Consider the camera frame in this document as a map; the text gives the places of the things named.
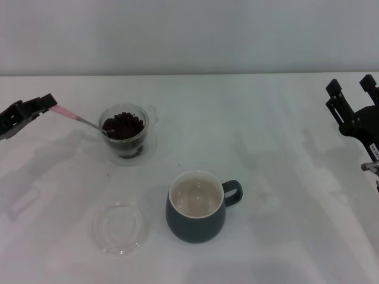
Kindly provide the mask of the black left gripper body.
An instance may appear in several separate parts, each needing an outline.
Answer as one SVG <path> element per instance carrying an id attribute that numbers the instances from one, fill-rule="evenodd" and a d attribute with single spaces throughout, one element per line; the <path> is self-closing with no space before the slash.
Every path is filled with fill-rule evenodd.
<path id="1" fill-rule="evenodd" d="M 17 101 L 1 113 L 1 140 L 7 140 L 16 135 L 25 120 L 23 102 Z"/>

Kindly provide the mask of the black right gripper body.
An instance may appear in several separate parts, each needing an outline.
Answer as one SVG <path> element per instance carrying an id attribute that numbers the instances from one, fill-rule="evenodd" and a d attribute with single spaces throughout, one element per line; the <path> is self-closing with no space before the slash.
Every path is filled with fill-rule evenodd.
<path id="1" fill-rule="evenodd" d="M 373 162 L 378 161 L 378 106 L 371 105 L 354 112 L 344 107 L 340 132 L 360 141 Z"/>

